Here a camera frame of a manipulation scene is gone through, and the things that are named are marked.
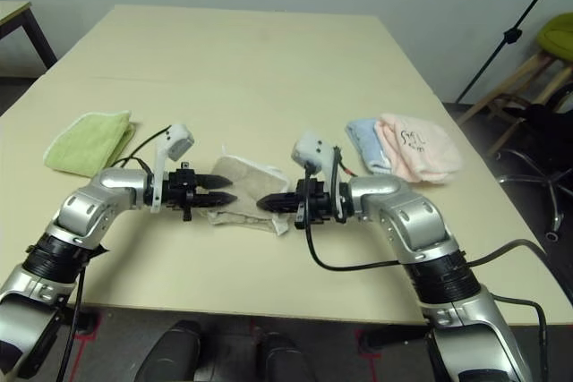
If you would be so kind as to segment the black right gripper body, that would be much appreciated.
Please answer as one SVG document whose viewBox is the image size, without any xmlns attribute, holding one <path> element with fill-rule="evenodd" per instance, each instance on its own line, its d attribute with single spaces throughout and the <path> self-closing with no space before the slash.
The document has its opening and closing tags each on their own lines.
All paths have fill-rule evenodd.
<svg viewBox="0 0 573 382">
<path fill-rule="evenodd" d="M 298 181 L 295 190 L 297 203 L 295 204 L 295 227 L 305 228 L 304 203 L 308 196 L 309 219 L 312 224 L 323 224 L 326 220 L 334 217 L 329 192 L 326 184 L 311 178 L 308 185 L 308 193 L 304 192 L 305 179 Z"/>
</svg>

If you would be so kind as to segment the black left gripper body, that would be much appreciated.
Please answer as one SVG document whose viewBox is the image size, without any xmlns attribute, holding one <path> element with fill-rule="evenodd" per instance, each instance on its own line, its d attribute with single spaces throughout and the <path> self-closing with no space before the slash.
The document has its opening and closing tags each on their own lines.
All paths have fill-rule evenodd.
<svg viewBox="0 0 573 382">
<path fill-rule="evenodd" d="M 167 208 L 180 210 L 183 220 L 191 221 L 196 188 L 195 171 L 184 161 L 176 170 L 168 172 L 163 180 L 161 203 Z"/>
</svg>

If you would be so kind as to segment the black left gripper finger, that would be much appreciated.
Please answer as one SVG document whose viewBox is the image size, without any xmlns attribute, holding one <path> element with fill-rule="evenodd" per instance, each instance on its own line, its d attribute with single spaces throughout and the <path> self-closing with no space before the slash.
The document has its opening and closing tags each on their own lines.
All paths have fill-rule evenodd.
<svg viewBox="0 0 573 382">
<path fill-rule="evenodd" d="M 233 203 L 237 197 L 224 191 L 213 191 L 208 193 L 198 193 L 194 195 L 194 206 L 196 208 L 218 208 Z"/>
<path fill-rule="evenodd" d="M 233 182 L 221 175 L 197 174 L 196 184 L 205 190 L 217 190 L 231 186 Z"/>
</svg>

